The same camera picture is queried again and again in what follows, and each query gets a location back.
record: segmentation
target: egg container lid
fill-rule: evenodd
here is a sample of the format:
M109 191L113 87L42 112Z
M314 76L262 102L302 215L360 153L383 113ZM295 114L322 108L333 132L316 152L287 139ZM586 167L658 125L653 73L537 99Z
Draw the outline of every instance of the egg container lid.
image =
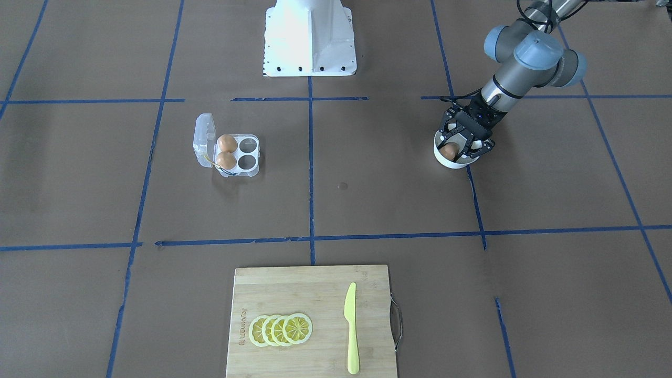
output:
M200 165L211 168L214 159L215 129L211 113L203 113L196 119L194 129L194 153Z

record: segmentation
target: brown egg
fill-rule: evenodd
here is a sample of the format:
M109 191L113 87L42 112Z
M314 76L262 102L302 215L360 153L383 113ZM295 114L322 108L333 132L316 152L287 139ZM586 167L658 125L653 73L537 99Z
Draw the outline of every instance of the brown egg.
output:
M222 152L235 152L238 149L236 139L228 134L224 134L217 139L217 145Z
M236 158L230 152L220 152L214 162L224 169L231 169L236 166Z
M455 156L460 152L460 145L455 142L448 142L439 150L441 155L450 161L454 161Z

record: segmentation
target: wooden cutting board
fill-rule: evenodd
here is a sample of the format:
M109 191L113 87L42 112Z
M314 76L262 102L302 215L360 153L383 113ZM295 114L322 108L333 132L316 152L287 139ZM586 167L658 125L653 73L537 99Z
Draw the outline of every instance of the wooden cutting board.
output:
M360 372L347 372L345 294L357 283ZM260 348L249 341L259 315L302 312L313 324L304 344ZM238 268L233 283L226 378L396 378L387 265Z

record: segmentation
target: knife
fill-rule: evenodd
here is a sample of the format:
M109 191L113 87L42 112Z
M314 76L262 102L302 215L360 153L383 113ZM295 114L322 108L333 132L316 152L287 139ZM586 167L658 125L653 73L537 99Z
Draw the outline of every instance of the knife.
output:
M347 338L347 371L350 374L357 374L360 371L360 352L357 348L357 326L355 325L355 292L357 284L350 283L345 296L345 307L343 316L350 325L349 336Z

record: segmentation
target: sliced lemon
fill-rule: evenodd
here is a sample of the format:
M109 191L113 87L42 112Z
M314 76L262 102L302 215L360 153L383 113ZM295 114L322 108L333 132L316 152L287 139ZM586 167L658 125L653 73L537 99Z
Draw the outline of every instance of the sliced lemon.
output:
M312 334L312 322L304 313L293 313L282 327L282 335L291 344L303 344Z
M263 338L263 341L270 345L270 346L278 346L278 343L273 341L273 322L279 318L280 315L271 315L266 318L266 320L263 321L263 324L261 325L261 329L263 332L261 333L261 337Z
M282 331L287 318L288 316L279 316L273 320L273 326L271 327L271 336L273 337L273 341L280 346L292 345L292 343L285 338L284 332Z
M254 344L256 346L259 346L259 347L262 347L262 348L264 346L269 345L263 339L263 323L266 319L268 319L268 315L257 316L250 323L250 327L247 331L247 334L249 335L249 338L250 338L250 341L252 342L252 344Z

